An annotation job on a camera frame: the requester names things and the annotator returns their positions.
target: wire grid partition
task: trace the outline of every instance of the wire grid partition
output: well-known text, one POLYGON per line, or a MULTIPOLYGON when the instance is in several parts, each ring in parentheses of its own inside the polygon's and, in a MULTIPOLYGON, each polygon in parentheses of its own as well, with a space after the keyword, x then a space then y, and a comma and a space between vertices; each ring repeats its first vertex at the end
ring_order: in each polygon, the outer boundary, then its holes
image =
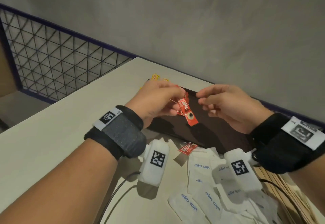
POLYGON ((58 101, 132 57, 2 9, 22 88, 58 101))

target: floor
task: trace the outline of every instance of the floor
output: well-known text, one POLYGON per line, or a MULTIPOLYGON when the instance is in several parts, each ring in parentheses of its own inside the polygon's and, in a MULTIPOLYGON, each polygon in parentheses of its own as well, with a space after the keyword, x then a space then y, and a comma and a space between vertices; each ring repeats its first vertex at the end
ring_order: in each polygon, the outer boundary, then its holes
POLYGON ((16 91, 0 98, 0 119, 13 127, 49 106, 49 103, 16 91))

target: concrete wall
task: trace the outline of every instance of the concrete wall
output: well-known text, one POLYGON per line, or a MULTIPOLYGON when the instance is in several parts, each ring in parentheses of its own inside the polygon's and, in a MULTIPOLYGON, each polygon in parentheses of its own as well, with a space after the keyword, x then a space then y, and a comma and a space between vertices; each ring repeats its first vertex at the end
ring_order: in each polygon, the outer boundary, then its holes
POLYGON ((325 0, 0 0, 325 121, 325 0))

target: white device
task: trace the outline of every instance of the white device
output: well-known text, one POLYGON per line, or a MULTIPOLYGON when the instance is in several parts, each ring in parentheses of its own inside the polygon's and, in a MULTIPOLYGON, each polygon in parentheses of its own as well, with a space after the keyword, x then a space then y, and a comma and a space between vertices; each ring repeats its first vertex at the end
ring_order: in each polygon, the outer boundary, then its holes
POLYGON ((153 140, 147 147, 144 153, 143 162, 140 167, 138 180, 146 184, 158 187, 163 178, 168 155, 169 145, 162 140, 153 140))
POLYGON ((245 153, 240 148, 225 153, 225 160, 233 175, 233 179, 237 181, 240 188, 245 192, 256 191, 263 188, 250 166, 250 163, 254 164, 255 162, 251 159, 251 155, 252 152, 245 153))

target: black cable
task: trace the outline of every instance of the black cable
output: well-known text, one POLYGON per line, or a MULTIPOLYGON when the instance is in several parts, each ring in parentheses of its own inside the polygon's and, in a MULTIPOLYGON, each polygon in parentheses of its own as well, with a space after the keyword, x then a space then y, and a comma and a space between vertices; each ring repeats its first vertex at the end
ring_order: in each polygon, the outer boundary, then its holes
POLYGON ((285 196, 286 198, 291 202, 291 204, 293 205, 293 207, 295 208, 295 210, 297 211, 299 217, 301 218, 302 222, 303 223, 306 223, 305 222, 305 219, 304 217, 302 216, 300 210, 298 209, 298 207, 296 206, 296 204, 293 202, 293 200, 289 197, 289 195, 287 193, 285 193, 278 185, 274 184, 273 182, 271 181, 268 181, 268 180, 265 180, 265 179, 259 179, 261 182, 266 182, 266 183, 269 183, 273 186, 275 186, 276 188, 278 188, 285 196))
POLYGON ((110 197, 110 199, 108 200, 102 214, 100 215, 100 219, 98 221, 98 224, 101 222, 106 210, 107 210, 107 207, 108 205, 110 204, 110 202, 112 201, 112 198, 114 197, 114 195, 116 194, 116 192, 121 188, 121 186, 125 183, 125 181, 127 181, 131 176, 133 175, 136 175, 136 174, 140 174, 141 172, 133 172, 132 174, 129 174, 127 177, 125 177, 124 181, 116 188, 116 190, 113 192, 112 196, 110 197))

